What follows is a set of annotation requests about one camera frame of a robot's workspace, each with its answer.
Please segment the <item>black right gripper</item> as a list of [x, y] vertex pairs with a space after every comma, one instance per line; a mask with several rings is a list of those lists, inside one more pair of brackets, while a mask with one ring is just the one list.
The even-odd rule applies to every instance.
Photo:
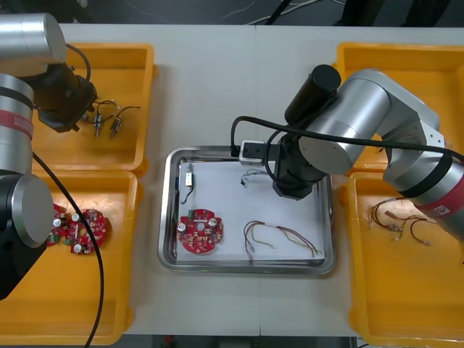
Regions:
[[277, 178], [273, 185], [276, 193], [294, 200], [304, 199], [326, 176], [303, 157], [298, 144], [279, 145], [274, 175]]

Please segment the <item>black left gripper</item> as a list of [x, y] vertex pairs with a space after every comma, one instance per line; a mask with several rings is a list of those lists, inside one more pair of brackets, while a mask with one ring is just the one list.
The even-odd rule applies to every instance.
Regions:
[[78, 131], [77, 122], [94, 111], [97, 92], [92, 82], [78, 79], [77, 88], [51, 85], [38, 91], [38, 119], [58, 133]]

